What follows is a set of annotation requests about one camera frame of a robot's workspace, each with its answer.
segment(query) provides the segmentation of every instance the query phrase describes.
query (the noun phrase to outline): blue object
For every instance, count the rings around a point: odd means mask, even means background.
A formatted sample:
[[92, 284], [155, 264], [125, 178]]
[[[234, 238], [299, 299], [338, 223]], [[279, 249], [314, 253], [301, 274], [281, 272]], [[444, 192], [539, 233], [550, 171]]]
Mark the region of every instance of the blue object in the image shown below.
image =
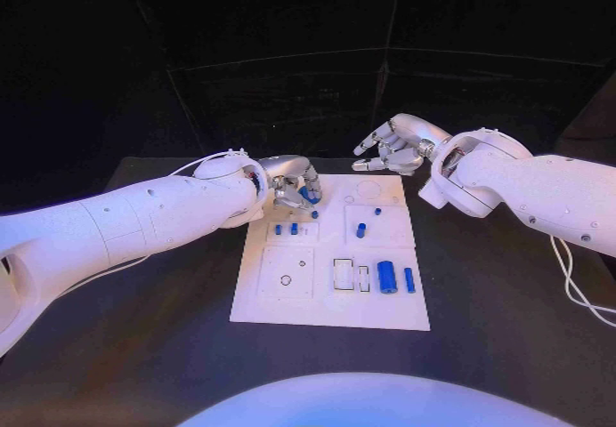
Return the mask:
[[360, 238], [364, 238], [366, 235], [367, 235], [367, 225], [361, 223], [360, 227], [357, 228], [357, 236]]
[[320, 203], [320, 201], [321, 201], [321, 199], [320, 198], [311, 198], [309, 197], [309, 189], [307, 188], [307, 185], [299, 189], [299, 192], [298, 192], [301, 195], [302, 195], [302, 197], [314, 204], [314, 205], [317, 205], [318, 203]]
[[408, 279], [408, 289], [409, 293], [415, 293], [415, 282], [413, 282], [413, 270], [408, 267], [405, 269], [405, 278]]
[[399, 287], [396, 286], [395, 264], [392, 261], [382, 261], [377, 267], [382, 292], [383, 294], [396, 294], [399, 292]]

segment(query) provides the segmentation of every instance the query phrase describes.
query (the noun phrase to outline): white cable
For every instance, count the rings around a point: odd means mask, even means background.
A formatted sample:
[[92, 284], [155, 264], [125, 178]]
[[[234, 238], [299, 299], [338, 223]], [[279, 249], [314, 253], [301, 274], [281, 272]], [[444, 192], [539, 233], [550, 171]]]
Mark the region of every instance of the white cable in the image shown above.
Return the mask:
[[[230, 151], [223, 151], [223, 152], [220, 152], [220, 153], [216, 153], [216, 154], [213, 154], [213, 155], [210, 155], [210, 156], [207, 156], [207, 157], [203, 157], [203, 158], [200, 158], [198, 160], [195, 160], [194, 162], [191, 162], [188, 165], [185, 165], [181, 169], [178, 169], [178, 171], [175, 171], [175, 172], [172, 172], [171, 174], [169, 174], [169, 176], [171, 175], [175, 175], [177, 173], [180, 173], [180, 172], [182, 172], [188, 167], [191, 167], [193, 165], [197, 165], [198, 163], [203, 163], [203, 162], [207, 162], [211, 158], [216, 158], [216, 157], [221, 157], [221, 156], [226, 156], [227, 154], [242, 154], [242, 155], [246, 155], [247, 153], [246, 153], [246, 151], [245, 151], [245, 149], [242, 149], [240, 151], [234, 151], [233, 149], [230, 150]], [[83, 285], [86, 285], [87, 283], [90, 283], [93, 280], [96, 280], [97, 278], [102, 278], [103, 276], [107, 276], [109, 274], [112, 274], [112, 273], [115, 273], [116, 271], [120, 271], [120, 270], [126, 270], [129, 267], [133, 267], [135, 265], [138, 265], [141, 262], [144, 262], [148, 258], [151, 257], [151, 255], [148, 255], [148, 256], [145, 256], [139, 261], [136, 261], [136, 262], [133, 262], [133, 263], [131, 263], [131, 264], [128, 264], [128, 265], [125, 265], [125, 266], [122, 266], [122, 267], [119, 267], [118, 269], [113, 269], [113, 270], [107, 270], [107, 271], [103, 271], [100, 274], [97, 274], [96, 276], [93, 276], [92, 278], [89, 278], [86, 281], [83, 281], [83, 282], [79, 282], [73, 287], [70, 287], [60, 295], [58, 295], [58, 298], [61, 297], [61, 296], [66, 296], [70, 292], [74, 292]]]
[[[598, 305], [594, 305], [589, 300], [588, 297], [585, 296], [585, 294], [582, 293], [575, 280], [572, 279], [572, 271], [575, 269], [575, 257], [572, 255], [572, 251], [569, 249], [569, 245], [566, 244], [565, 240], [562, 238], [559, 238], [562, 245], [565, 247], [565, 251], [568, 252], [568, 258], [569, 258], [569, 267], [565, 267], [565, 261], [563, 261], [563, 256], [559, 252], [559, 248], [556, 247], [556, 242], [555, 242], [555, 236], [550, 236], [550, 241], [553, 242], [553, 249], [555, 249], [555, 253], [556, 253], [556, 257], [559, 258], [559, 263], [562, 264], [562, 270], [565, 273], [565, 291], [568, 292], [568, 296], [569, 299], [579, 305], [582, 305], [584, 307], [588, 307], [591, 309], [591, 311], [594, 312], [595, 316], [598, 317], [598, 319], [604, 322], [608, 323], [608, 325], [615, 326], [616, 327], [616, 323], [611, 322], [598, 312], [598, 310], [607, 311], [609, 313], [616, 313], [615, 309], [609, 309], [607, 307], [601, 307]], [[581, 302], [573, 296], [572, 296], [572, 289], [571, 289], [571, 285], [575, 287], [575, 290], [578, 292], [578, 294], [581, 295], [581, 298], [585, 302]]]

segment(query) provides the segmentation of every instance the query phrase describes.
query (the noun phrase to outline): table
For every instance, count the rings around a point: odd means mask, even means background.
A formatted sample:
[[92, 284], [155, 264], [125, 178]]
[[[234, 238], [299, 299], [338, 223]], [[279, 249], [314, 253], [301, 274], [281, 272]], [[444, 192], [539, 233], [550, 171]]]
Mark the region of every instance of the table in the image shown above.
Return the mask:
[[[128, 157], [109, 189], [191, 159]], [[312, 159], [351, 173], [351, 159]], [[245, 390], [328, 372], [418, 375], [578, 425], [616, 423], [616, 330], [565, 296], [550, 240], [506, 206], [483, 220], [403, 177], [432, 332], [229, 322], [249, 226], [219, 230], [58, 300], [0, 365], [4, 425], [172, 425]], [[573, 247], [591, 301], [616, 306], [599, 255]]]

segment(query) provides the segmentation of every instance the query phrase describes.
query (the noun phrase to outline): blue cylinder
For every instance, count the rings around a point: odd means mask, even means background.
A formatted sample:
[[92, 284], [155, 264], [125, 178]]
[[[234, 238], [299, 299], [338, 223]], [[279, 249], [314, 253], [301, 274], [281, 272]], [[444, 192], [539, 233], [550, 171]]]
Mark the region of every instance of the blue cylinder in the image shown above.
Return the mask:
[[396, 294], [399, 292], [399, 287], [396, 286], [395, 263], [392, 261], [382, 261], [377, 267], [382, 292], [383, 294]]
[[412, 294], [415, 292], [413, 270], [408, 267], [405, 269], [405, 278], [408, 279], [408, 290]]
[[361, 223], [360, 227], [357, 228], [357, 236], [360, 238], [364, 238], [366, 235], [367, 235], [367, 225]]

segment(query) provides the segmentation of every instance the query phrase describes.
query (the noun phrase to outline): robotic hand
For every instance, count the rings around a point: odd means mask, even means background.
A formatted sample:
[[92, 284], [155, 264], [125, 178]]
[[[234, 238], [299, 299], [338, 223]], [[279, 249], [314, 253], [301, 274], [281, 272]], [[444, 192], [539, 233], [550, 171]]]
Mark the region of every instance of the robotic hand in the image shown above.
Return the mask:
[[389, 168], [413, 175], [425, 158], [431, 180], [421, 197], [441, 209], [451, 203], [484, 218], [506, 202], [536, 230], [616, 256], [616, 169], [562, 156], [533, 156], [498, 130], [452, 136], [409, 114], [399, 114], [356, 148], [379, 145], [380, 157], [354, 163], [357, 171]]
[[[197, 164], [191, 177], [178, 175]], [[296, 191], [301, 176], [305, 196]], [[309, 160], [279, 156], [255, 161], [245, 150], [230, 150], [164, 178], [0, 217], [0, 356], [53, 301], [93, 275], [219, 228], [259, 220], [269, 189], [278, 205], [314, 208], [321, 183]]]

